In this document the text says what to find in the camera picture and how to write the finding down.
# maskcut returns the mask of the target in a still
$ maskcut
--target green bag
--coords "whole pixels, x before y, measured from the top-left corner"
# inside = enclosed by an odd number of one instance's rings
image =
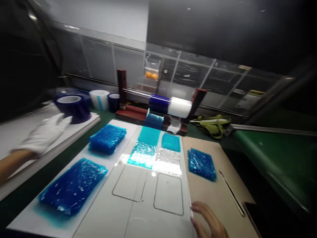
[[[223,125],[229,124],[231,118],[217,115],[214,117],[198,116],[197,119],[191,120],[190,123],[197,126],[198,130],[214,139],[221,139],[224,135]]]

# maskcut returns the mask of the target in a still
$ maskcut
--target hand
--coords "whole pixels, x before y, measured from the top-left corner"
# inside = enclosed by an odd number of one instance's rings
[[[212,238],[229,238],[228,233],[224,225],[218,220],[212,210],[205,203],[202,202],[193,202],[192,211],[202,214],[204,219],[207,221]],[[196,221],[194,218],[191,218],[192,224],[195,227],[198,237],[208,238],[208,235],[202,225]]]
[[[44,119],[36,129],[30,132],[22,144],[11,152],[27,149],[37,154],[43,154],[49,145],[63,134],[65,128],[72,121],[71,116],[62,120],[63,116],[64,113],[61,113],[49,119]]]

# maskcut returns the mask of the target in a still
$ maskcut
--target white glove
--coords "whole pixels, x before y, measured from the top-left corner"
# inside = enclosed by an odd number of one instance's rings
[[[36,129],[30,132],[22,144],[11,152],[18,149],[28,149],[37,154],[43,154],[49,145],[63,134],[65,128],[72,121],[71,116],[62,120],[63,116],[64,113],[61,113],[49,119],[44,119]]]

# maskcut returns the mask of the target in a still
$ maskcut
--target white film roll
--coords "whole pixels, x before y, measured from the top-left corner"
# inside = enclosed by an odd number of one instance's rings
[[[192,108],[192,102],[176,97],[172,97],[168,105],[167,114],[181,118],[188,117]]]
[[[89,92],[93,106],[100,111],[108,110],[108,96],[109,92],[105,90],[93,90]]]

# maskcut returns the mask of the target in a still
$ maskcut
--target glass partition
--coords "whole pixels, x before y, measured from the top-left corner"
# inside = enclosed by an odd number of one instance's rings
[[[129,87],[191,100],[207,90],[202,105],[245,114],[282,75],[177,49],[54,22],[64,71],[117,84],[116,69],[127,71]]]

